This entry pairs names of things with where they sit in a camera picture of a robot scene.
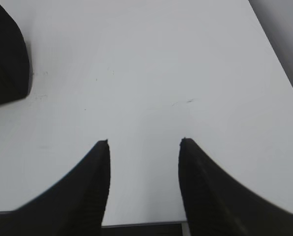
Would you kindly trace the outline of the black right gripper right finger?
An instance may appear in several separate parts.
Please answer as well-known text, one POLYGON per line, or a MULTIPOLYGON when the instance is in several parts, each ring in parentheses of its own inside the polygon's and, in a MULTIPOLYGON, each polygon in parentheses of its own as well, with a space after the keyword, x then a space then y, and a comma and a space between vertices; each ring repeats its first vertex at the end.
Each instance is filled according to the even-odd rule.
POLYGON ((192 236, 293 236, 293 214, 250 191, 184 138, 178 180, 192 236))

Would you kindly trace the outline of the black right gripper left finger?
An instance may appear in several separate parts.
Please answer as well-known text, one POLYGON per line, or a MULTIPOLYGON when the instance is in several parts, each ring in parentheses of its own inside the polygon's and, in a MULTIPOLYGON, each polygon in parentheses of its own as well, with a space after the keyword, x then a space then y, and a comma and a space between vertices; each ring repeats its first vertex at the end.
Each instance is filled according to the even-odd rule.
POLYGON ((110 181, 110 148, 102 140, 60 181, 0 219, 0 236, 99 236, 110 181))

